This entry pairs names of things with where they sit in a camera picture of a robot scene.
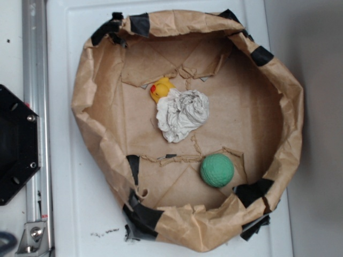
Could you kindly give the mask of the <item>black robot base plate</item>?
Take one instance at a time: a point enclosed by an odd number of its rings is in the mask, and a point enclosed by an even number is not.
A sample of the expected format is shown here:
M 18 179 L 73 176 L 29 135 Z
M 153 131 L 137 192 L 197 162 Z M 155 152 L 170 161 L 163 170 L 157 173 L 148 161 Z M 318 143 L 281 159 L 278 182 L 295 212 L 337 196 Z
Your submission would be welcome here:
M 39 170 L 38 115 L 1 85 L 1 206 Z

